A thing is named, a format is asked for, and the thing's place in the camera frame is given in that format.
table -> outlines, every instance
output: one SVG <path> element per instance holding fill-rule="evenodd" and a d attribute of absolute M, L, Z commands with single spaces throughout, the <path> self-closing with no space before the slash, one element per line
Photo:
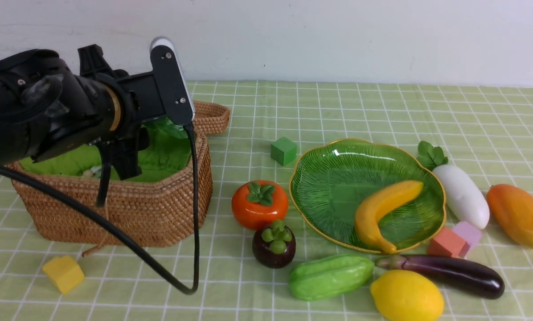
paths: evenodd
<path fill-rule="evenodd" d="M 0 177 L 0 321 L 381 320 L 368 286 L 312 303 L 291 297 L 294 264 L 349 251 L 317 235 L 292 205 L 293 264 L 270 270 L 254 259 L 252 232 L 232 217 L 230 197 L 252 179 L 287 187 L 293 163 L 281 167 L 269 155 L 270 142 L 282 136 L 297 142 L 299 154 L 344 137 L 416 154 L 427 140 L 482 191 L 511 183 L 533 195 L 533 89 L 275 81 L 189 82 L 189 89 L 193 99 L 232 109 L 229 129 L 209 138 L 215 189 L 201 229 L 199 291 L 185 296 L 171 289 L 127 248 L 106 247 L 83 259 L 89 246 L 44 240 L 10 181 Z M 450 216 L 447 225 L 454 223 Z M 149 251 L 191 284 L 192 237 Z M 41 266 L 64 254 L 79 258 L 86 280 L 61 297 Z M 442 320 L 533 320 L 533 250 L 515 246 L 491 222 L 468 259 L 494 268 L 507 290 L 492 301 L 443 287 Z"/>

black cable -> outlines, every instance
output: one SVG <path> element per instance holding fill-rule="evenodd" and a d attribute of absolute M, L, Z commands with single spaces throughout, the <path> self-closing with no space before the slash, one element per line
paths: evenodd
<path fill-rule="evenodd" d="M 195 137 L 193 134 L 193 124 L 190 123 L 184 126 L 184 129 L 187 132 L 187 136 L 189 137 L 189 140 L 191 143 L 191 158 L 193 160 L 193 229 L 194 229 L 194 235 L 195 235 L 195 250 L 193 254 L 194 262 L 193 262 L 193 287 L 192 288 L 188 288 L 187 286 L 183 285 L 182 282 L 180 282 L 174 276 L 172 276 L 168 270 L 166 270 L 163 266 L 161 266 L 161 264 L 158 261 L 152 258 L 152 256 L 148 254 L 148 252 L 146 252 L 140 245 L 138 245 L 128 235 L 126 235 L 120 229 L 115 227 L 112 223 L 110 223 L 108 220 L 106 220 L 104 217 L 102 217 L 98 213 L 94 212 L 93 210 L 90 210 L 87 206 L 83 205 L 82 203 L 73 199 L 72 197 L 69 197 L 69 195 L 66 195 L 63 192 L 58 191 L 57 189 L 53 189 L 53 187 L 46 185 L 44 183 L 41 183 L 40 181 L 37 181 L 36 179 L 24 173 L 20 173 L 18 171 L 9 169 L 7 167 L 0 166 L 0 175 L 4 177 L 8 177 L 9 179 L 16 180 L 30 187 L 33 187 L 33 189 L 37 189 L 38 191 L 41 191 L 57 199 L 58 201 L 61 201 L 62 203 L 65 203 L 66 205 L 72 207 L 73 209 L 79 211 L 80 213 L 82 213 L 83 215 L 91 219 L 93 222 L 100 225 L 110 234 L 115 236 L 124 245 L 128 246 L 130 250 L 136 253 L 137 256 L 139 256 L 144 262 L 146 262 L 146 264 L 148 264 L 152 269 L 154 269 L 154 271 L 157 272 L 167 282 L 171 283 L 171 285 L 176 287 L 179 291 L 183 292 L 184 294 L 191 295 L 191 294 L 194 294 L 197 291 L 197 288 L 199 287 L 199 215 L 198 215 L 199 211 L 198 211 L 198 206 L 197 206 L 198 204 L 198 201 L 197 201 L 197 190 L 198 190 L 197 151 L 195 149 Z"/>

lemon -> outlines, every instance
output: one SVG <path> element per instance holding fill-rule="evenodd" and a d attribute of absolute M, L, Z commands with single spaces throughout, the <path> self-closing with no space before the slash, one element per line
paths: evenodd
<path fill-rule="evenodd" d="M 375 307 L 391 321 L 435 321 L 443 314 L 439 288 L 421 274 L 389 270 L 370 286 Z"/>

wicker basket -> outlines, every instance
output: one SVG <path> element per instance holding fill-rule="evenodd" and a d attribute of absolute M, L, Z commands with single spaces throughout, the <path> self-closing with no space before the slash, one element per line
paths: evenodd
<path fill-rule="evenodd" d="M 211 157 L 207 135 L 223 132 L 230 110 L 214 103 L 194 102 L 199 183 L 199 226 L 204 223 L 213 192 Z M 95 209 L 99 179 L 28 174 Z M 110 181 L 104 209 L 98 213 L 143 247 L 172 246 L 193 233 L 193 165 L 157 183 Z M 121 242 L 93 221 L 56 199 L 17 181 L 12 185 L 33 218 L 37 231 L 57 242 L 104 245 Z"/>

yellow cube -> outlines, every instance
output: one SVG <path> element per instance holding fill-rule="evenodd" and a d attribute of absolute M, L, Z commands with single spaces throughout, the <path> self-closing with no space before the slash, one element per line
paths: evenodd
<path fill-rule="evenodd" d="M 43 265 L 42 270 L 63 295 L 85 279 L 81 267 L 69 255 L 61 258 L 57 256 Z"/>

